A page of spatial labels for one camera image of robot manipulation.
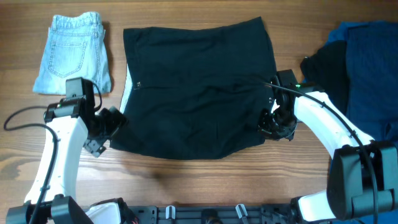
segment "jeans waistband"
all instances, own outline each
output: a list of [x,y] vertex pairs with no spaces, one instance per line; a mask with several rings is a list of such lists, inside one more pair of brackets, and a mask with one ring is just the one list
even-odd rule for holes
[[101,25],[101,15],[98,12],[85,12],[78,17],[66,17],[55,15],[52,20],[51,29],[78,28],[87,24]]

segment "wooden table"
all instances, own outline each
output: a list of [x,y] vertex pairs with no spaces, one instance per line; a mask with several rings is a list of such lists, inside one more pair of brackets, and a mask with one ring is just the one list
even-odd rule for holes
[[[6,2],[24,2],[23,0]],[[32,92],[52,16],[102,15],[113,79],[104,106],[119,106],[126,77],[123,29],[175,27],[205,29],[261,16],[271,37],[278,70],[303,76],[300,62],[327,40],[341,21],[396,21],[398,5],[364,1],[133,1],[63,4],[0,4],[0,121],[22,107],[45,105],[62,96]],[[42,122],[30,111],[11,125]],[[0,222],[9,207],[22,205],[35,179],[44,146],[43,129],[0,131]],[[326,187],[329,155],[300,124],[292,142],[267,141],[217,161],[170,161],[108,149],[100,158],[83,151],[77,201],[89,205],[123,197],[129,205],[236,205],[288,202]]]

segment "black cloth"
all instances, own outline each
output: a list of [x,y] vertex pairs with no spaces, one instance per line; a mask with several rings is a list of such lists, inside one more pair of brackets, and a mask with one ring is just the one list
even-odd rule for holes
[[398,24],[374,22],[348,30],[347,118],[376,140],[398,146]]
[[133,90],[129,125],[111,147],[167,159],[219,159],[264,143],[257,131],[270,110],[276,74],[260,17],[206,30],[125,29]]
[[349,79],[346,70],[346,42],[334,41],[300,64],[304,77],[320,85],[343,114],[347,111]]

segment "wooden table surface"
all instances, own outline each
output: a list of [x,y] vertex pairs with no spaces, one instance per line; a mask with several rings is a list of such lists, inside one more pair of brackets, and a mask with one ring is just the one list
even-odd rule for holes
[[[395,1],[133,1],[49,3],[23,0],[0,4],[0,121],[25,106],[58,102],[62,96],[32,92],[39,73],[48,27],[55,14],[102,15],[113,79],[104,106],[119,106],[126,77],[123,29],[174,27],[205,29],[261,16],[271,37],[278,70],[293,69],[327,40],[341,21],[398,20]],[[11,125],[42,122],[30,111]],[[9,207],[22,205],[35,179],[45,131],[0,131],[0,222]],[[217,161],[171,161],[108,149],[100,158],[83,151],[77,202],[89,205],[123,197],[129,205],[236,205],[284,203],[326,187],[329,155],[304,125],[293,141],[266,141]]]

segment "light blue jeans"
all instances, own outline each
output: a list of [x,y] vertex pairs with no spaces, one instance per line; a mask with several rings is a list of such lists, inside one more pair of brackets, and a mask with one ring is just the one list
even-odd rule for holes
[[101,93],[110,92],[104,35],[97,12],[54,16],[33,92],[64,95],[65,81],[76,77],[96,83]]

